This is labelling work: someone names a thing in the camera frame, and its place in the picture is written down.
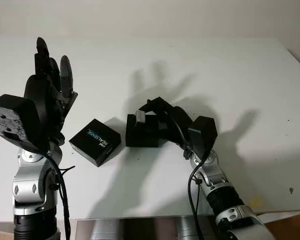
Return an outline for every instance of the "white wall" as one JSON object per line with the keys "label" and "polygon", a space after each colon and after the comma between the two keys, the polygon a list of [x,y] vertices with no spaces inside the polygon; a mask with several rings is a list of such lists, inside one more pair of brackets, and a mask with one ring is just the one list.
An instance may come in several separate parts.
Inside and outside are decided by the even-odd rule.
{"label": "white wall", "polygon": [[0,34],[275,37],[300,61],[300,0],[0,0]]}

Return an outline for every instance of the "white table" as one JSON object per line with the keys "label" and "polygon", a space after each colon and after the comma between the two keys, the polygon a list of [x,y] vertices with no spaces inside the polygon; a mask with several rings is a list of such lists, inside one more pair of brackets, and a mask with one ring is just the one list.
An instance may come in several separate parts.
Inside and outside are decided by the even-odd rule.
{"label": "white table", "polygon": [[[78,98],[62,132],[72,219],[190,215],[190,163],[172,143],[121,147],[101,167],[68,140],[93,118],[124,131],[127,113],[162,97],[213,117],[220,165],[256,212],[300,210],[300,64],[273,39],[50,39],[66,54]],[[0,37],[0,95],[22,96],[36,38]],[[17,147],[0,138],[0,221],[11,221]],[[57,217],[62,219],[59,201]],[[202,200],[201,214],[211,214]]]}

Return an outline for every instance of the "robotic hand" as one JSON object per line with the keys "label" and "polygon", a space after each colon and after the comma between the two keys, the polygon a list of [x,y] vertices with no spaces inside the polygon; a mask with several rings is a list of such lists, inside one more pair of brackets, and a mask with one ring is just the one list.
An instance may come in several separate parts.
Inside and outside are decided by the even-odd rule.
{"label": "robotic hand", "polygon": [[38,38],[35,75],[27,80],[24,97],[0,96],[0,136],[20,147],[19,169],[13,180],[15,240],[59,240],[57,190],[63,202],[66,239],[70,239],[68,198],[58,167],[61,130],[78,94],[73,91],[69,59],[63,56],[60,71],[49,57],[45,41]]}
{"label": "robotic hand", "polygon": [[[147,115],[150,111],[156,115]],[[192,181],[201,186],[216,215],[215,223],[222,239],[274,240],[219,167],[217,153],[212,150],[217,135],[213,118],[199,116],[192,121],[181,107],[173,107],[158,97],[148,100],[135,115],[128,115],[126,144],[129,147],[157,147],[161,138],[176,143],[184,150],[184,158],[190,159],[194,168],[188,180],[188,197],[200,240],[204,237],[192,200]]]}

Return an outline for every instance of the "black box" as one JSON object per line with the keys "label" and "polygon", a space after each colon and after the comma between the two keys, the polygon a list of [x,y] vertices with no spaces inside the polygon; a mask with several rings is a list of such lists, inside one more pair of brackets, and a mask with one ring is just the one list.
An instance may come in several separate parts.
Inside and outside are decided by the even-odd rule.
{"label": "black box", "polygon": [[127,147],[157,148],[159,146],[158,116],[145,115],[145,123],[143,123],[143,126],[138,127],[136,115],[128,114],[125,145]]}
{"label": "black box", "polygon": [[99,167],[121,143],[121,137],[110,127],[93,119],[69,142],[74,150]]}

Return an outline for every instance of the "wire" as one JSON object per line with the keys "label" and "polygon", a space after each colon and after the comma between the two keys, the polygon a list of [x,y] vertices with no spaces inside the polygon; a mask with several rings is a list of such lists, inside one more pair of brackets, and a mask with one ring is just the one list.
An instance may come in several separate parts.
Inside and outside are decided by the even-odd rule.
{"label": "wire", "polygon": [[186,146],[189,145],[188,142],[187,142],[187,140],[186,140],[186,138],[185,138],[185,136],[184,136],[184,133],[182,132],[180,126],[177,123],[177,121],[170,114],[168,114],[167,112],[165,112],[165,113],[172,120],[172,122],[174,123],[174,125],[176,126],[176,128],[177,128],[177,130],[178,130],[178,132],[180,134],[180,137],[181,137],[181,140],[182,140],[183,144],[186,145]]}
{"label": "wire", "polygon": [[199,168],[201,168],[201,166],[204,164],[204,162],[205,161],[201,161],[194,168],[194,170],[190,174],[190,177],[189,177],[189,180],[188,180],[188,198],[189,198],[189,202],[190,202],[190,206],[191,206],[192,215],[193,215],[193,218],[194,218],[195,229],[196,229],[196,232],[198,234],[199,240],[205,240],[205,239],[204,239],[204,236],[203,236],[202,231],[200,229],[200,225],[199,225],[199,221],[198,221],[198,214],[197,214],[197,211],[195,209],[194,201],[193,201],[192,195],[191,195],[191,182],[193,180],[193,177],[195,177],[196,172],[198,171]]}
{"label": "wire", "polygon": [[63,174],[61,173],[58,165],[53,160],[53,158],[47,153],[44,153],[42,155],[46,159],[49,160],[49,162],[51,163],[51,165],[58,177],[58,180],[59,180],[59,193],[60,193],[60,197],[62,199],[62,204],[63,204],[65,238],[66,238],[66,240],[70,240],[70,235],[71,235],[71,226],[70,226],[70,221],[69,221],[70,215],[69,215],[68,196],[67,196],[67,190],[66,190],[66,184],[64,181],[64,177],[63,177]]}
{"label": "wire", "polygon": [[199,197],[200,197],[200,184],[198,184],[198,196],[196,197],[196,206],[195,206],[195,213],[197,215],[198,215]]}
{"label": "wire", "polygon": [[66,172],[68,172],[69,170],[71,170],[71,169],[73,169],[73,168],[75,168],[76,166],[71,166],[71,167],[68,167],[68,168],[60,168],[60,170],[61,171],[64,171],[63,173],[62,173],[62,176],[66,173]]}

